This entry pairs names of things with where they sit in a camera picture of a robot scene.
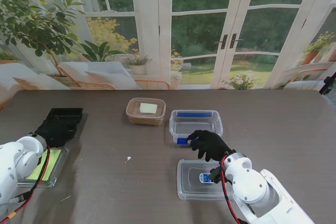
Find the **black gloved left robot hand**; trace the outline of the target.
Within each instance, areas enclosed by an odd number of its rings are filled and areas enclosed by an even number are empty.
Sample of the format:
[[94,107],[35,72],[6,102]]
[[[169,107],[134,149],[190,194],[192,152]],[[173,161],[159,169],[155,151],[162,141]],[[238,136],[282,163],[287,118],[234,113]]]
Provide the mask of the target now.
[[64,146],[72,140],[77,131],[77,124],[74,122],[52,119],[44,120],[34,134],[41,136],[51,148]]

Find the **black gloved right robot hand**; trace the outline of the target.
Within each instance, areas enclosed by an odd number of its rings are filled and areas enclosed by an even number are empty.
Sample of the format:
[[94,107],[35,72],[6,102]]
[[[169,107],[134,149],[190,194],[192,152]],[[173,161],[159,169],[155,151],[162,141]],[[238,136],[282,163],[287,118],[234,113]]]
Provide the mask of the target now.
[[225,155],[230,155],[233,151],[226,145],[221,137],[207,130],[196,130],[188,136],[187,142],[193,151],[198,151],[198,159],[205,156],[205,161],[211,159],[221,161]]

